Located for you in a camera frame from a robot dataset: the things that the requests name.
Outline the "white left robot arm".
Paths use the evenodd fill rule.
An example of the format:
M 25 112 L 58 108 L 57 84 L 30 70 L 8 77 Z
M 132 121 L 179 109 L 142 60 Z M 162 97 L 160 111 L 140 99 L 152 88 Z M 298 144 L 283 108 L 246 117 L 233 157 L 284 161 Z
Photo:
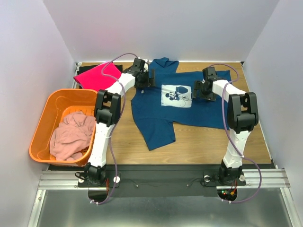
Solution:
M 120 78 L 106 73 L 105 64 L 101 74 L 114 80 L 114 83 L 97 93 L 94 117 L 96 120 L 93 147 L 88 163 L 84 168 L 84 180 L 94 186 L 106 182 L 107 148 L 113 130 L 117 126 L 126 103 L 126 92 L 132 87 L 151 87 L 155 85 L 155 76 L 149 75 L 149 60 L 135 58 L 132 66 L 125 69 Z

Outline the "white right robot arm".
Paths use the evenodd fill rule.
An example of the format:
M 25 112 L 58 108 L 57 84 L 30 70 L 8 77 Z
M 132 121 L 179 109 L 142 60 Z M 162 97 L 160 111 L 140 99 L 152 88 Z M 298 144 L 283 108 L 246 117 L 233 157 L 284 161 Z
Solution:
M 228 137 L 227 151 L 221 162 L 217 180 L 229 184 L 243 180 L 242 160 L 247 139 L 258 124 L 256 94 L 236 88 L 232 82 L 220 78 L 212 65 L 202 70 L 203 80 L 194 82 L 193 98 L 222 102 L 223 126 Z

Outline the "blue t shirt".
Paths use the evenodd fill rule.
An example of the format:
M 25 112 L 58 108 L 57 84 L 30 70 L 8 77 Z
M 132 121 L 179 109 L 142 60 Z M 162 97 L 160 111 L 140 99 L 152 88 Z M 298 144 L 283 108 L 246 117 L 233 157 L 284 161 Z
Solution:
M 201 71 L 178 73 L 179 62 L 154 59 L 149 67 L 155 71 L 155 86 L 138 88 L 131 100 L 134 122 L 143 135 L 148 150 L 175 142 L 173 123 L 223 129 L 222 114 L 227 104 L 193 99 L 194 82 L 203 79 Z

